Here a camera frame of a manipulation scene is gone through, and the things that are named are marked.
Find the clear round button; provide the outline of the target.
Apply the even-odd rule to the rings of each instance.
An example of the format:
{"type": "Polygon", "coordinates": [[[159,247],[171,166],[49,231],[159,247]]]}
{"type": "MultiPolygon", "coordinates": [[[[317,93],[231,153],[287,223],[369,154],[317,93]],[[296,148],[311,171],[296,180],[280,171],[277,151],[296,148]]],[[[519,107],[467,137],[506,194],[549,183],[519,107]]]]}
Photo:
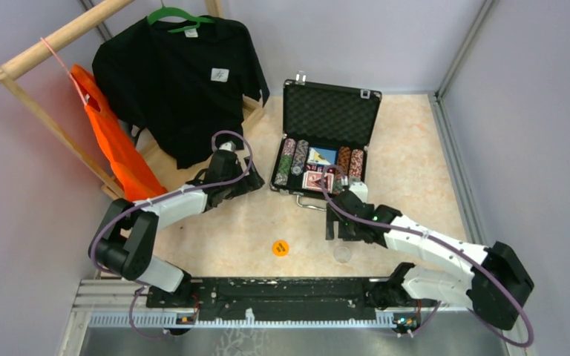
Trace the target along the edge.
{"type": "Polygon", "coordinates": [[[333,249],[333,257],[338,263],[348,263],[351,261],[352,255],[351,250],[344,245],[338,245],[333,249]]]}

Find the red black triangle marker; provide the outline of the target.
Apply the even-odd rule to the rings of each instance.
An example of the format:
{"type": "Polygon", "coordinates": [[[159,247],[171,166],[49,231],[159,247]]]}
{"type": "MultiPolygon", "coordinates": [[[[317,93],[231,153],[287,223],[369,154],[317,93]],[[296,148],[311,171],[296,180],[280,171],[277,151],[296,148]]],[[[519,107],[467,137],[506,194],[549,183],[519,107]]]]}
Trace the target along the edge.
{"type": "Polygon", "coordinates": [[[328,193],[332,192],[333,188],[333,178],[332,174],[327,174],[325,176],[318,176],[313,178],[311,181],[311,189],[315,191],[322,191],[324,188],[328,193]]]}

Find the blue playing card box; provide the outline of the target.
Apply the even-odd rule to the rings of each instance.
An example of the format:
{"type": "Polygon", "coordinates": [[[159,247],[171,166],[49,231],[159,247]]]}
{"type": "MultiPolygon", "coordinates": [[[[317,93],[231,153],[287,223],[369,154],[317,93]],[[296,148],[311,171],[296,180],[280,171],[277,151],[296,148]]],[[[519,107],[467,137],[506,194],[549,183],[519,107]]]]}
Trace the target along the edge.
{"type": "Polygon", "coordinates": [[[334,165],[338,152],[329,148],[310,147],[307,163],[311,165],[334,165]]]}

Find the black aluminium poker case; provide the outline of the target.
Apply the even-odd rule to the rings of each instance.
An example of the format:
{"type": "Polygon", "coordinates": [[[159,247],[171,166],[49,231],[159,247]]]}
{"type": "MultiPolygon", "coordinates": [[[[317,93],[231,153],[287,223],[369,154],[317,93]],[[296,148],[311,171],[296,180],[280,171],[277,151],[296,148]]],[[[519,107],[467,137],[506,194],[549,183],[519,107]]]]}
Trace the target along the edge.
{"type": "Polygon", "coordinates": [[[364,151],[361,181],[351,180],[348,172],[343,180],[342,191],[351,182],[364,182],[367,175],[368,148],[373,136],[376,119],[381,106],[382,94],[378,90],[351,88],[310,82],[300,72],[294,79],[287,79],[283,85],[282,135],[275,166],[272,170],[269,187],[272,191],[296,197],[320,199],[322,192],[302,188],[304,173],[320,171],[334,173],[336,165],[304,165],[303,173],[290,173],[286,185],[275,185],[279,156],[284,140],[291,138],[298,142],[308,141],[310,147],[329,148],[338,152],[340,147],[364,151]]]}

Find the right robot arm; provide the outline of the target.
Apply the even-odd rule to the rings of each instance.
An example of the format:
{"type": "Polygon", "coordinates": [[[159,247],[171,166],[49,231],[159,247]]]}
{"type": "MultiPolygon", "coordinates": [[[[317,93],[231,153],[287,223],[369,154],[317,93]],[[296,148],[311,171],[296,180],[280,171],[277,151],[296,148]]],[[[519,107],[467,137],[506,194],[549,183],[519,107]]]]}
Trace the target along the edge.
{"type": "Polygon", "coordinates": [[[423,261],[398,264],[373,293],[374,301],[435,300],[464,307],[495,329],[508,331],[518,320],[530,325],[523,308],[534,282],[509,245],[488,247],[439,234],[397,209],[365,203],[352,191],[328,199],[327,207],[355,240],[423,261]]]}

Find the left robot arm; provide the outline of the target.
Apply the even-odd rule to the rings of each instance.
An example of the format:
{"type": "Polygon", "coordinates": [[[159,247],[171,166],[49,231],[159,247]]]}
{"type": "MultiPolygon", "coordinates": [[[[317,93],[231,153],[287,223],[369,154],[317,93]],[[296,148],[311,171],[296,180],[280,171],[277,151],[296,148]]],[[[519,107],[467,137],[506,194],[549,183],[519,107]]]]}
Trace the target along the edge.
{"type": "Polygon", "coordinates": [[[90,244],[88,256],[102,270],[167,297],[167,306],[173,302],[191,306],[198,301],[191,275],[154,255],[158,231],[264,184],[251,156],[239,160],[232,151],[218,149],[208,168],[174,191],[134,202],[114,200],[90,244]]]}

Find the red playing card deck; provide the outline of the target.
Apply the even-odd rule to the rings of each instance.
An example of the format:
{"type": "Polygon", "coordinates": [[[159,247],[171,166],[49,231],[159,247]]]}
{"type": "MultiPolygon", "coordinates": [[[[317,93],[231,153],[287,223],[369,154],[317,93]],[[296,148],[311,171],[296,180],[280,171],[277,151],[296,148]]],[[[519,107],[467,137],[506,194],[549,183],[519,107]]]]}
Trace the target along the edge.
{"type": "Polygon", "coordinates": [[[327,192],[330,194],[333,189],[335,174],[325,173],[322,177],[320,171],[307,171],[304,173],[302,188],[308,191],[322,192],[322,185],[326,188],[327,192]]]}

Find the red white chip stack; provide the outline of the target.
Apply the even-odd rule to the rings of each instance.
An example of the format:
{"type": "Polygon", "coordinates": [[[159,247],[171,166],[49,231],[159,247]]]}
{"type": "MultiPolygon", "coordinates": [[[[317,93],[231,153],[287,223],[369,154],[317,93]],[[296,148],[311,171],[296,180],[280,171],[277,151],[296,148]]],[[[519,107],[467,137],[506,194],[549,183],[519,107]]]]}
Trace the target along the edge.
{"type": "Polygon", "coordinates": [[[361,181],[364,163],[364,151],[355,149],[350,156],[348,177],[351,180],[361,181]]]}

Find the orange black chip stack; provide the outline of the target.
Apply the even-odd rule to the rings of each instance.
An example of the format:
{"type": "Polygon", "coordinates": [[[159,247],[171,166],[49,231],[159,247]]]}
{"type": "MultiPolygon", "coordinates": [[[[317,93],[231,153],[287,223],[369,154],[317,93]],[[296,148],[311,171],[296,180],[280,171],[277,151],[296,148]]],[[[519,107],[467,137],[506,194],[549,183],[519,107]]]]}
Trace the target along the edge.
{"type": "Polygon", "coordinates": [[[338,150],[338,157],[336,165],[339,167],[335,171],[335,180],[332,188],[334,194],[339,194],[343,189],[343,180],[347,176],[349,170],[351,149],[348,147],[340,147],[338,150]]]}

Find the green grey chip stack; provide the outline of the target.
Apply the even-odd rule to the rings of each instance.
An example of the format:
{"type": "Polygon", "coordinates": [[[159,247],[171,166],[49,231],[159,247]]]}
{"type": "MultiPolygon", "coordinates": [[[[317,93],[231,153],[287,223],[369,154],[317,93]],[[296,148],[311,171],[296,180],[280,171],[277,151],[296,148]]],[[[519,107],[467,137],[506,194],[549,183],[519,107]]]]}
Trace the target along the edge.
{"type": "Polygon", "coordinates": [[[297,142],[288,138],[284,140],[281,155],[279,156],[277,171],[274,179],[275,185],[286,185],[291,173],[293,156],[297,142]]]}

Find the orange round dealer button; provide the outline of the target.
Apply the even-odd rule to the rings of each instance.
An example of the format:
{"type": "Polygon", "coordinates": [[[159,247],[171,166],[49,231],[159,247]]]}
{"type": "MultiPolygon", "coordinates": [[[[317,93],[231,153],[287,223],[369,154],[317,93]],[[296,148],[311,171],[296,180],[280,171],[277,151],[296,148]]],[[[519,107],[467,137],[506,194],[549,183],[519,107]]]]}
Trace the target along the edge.
{"type": "Polygon", "coordinates": [[[284,257],[289,253],[289,244],[287,241],[278,240],[272,244],[272,253],[277,257],[284,257]]]}

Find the purple blue chip stack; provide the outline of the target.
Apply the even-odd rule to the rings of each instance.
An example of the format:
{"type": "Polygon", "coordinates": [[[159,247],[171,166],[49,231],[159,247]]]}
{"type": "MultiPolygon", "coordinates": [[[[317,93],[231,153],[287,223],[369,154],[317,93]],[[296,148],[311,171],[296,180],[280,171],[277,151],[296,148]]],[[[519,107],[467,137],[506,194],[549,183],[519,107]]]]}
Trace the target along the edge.
{"type": "Polygon", "coordinates": [[[297,176],[303,173],[308,150],[309,150],[308,141],[301,139],[297,142],[295,146],[295,152],[292,158],[292,166],[290,169],[291,174],[297,176]]]}

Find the black t-shirt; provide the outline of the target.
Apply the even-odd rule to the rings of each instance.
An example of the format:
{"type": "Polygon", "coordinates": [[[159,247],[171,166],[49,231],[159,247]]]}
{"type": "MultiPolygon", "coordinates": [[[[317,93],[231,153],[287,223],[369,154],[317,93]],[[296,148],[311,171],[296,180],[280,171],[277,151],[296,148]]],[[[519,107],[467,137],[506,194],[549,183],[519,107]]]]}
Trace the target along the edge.
{"type": "Polygon", "coordinates": [[[269,89],[246,25],[141,19],[103,43],[92,62],[98,88],[118,119],[146,129],[188,168],[213,144],[242,148],[243,101],[269,89]]]}

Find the green clothes hanger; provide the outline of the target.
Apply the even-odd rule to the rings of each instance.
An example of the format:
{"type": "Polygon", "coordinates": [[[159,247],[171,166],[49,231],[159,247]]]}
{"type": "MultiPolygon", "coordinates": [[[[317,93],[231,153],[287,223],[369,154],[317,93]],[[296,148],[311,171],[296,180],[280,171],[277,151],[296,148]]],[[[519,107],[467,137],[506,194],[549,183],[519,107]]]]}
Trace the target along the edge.
{"type": "Polygon", "coordinates": [[[193,16],[183,9],[180,9],[177,7],[166,7],[165,5],[162,5],[160,9],[155,10],[152,13],[150,13],[146,17],[146,19],[147,19],[147,22],[149,24],[154,24],[154,23],[158,22],[159,20],[167,18],[167,17],[176,17],[176,18],[180,18],[180,19],[183,19],[183,20],[186,20],[189,22],[193,22],[192,25],[169,29],[168,30],[169,33],[180,33],[180,32],[186,32],[189,30],[196,30],[201,26],[201,24],[214,24],[213,19],[202,17],[202,16],[193,16]]]}

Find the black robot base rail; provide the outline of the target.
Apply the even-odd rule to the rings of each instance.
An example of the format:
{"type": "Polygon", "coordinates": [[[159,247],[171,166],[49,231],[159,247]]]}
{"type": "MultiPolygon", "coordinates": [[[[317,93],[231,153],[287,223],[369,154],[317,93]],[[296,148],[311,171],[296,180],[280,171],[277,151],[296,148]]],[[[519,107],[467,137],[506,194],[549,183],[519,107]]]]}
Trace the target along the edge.
{"type": "Polygon", "coordinates": [[[419,302],[387,277],[202,277],[176,292],[152,287],[146,305],[197,309],[199,321],[242,320],[246,310],[257,321],[359,321],[388,308],[435,301],[419,302]]]}

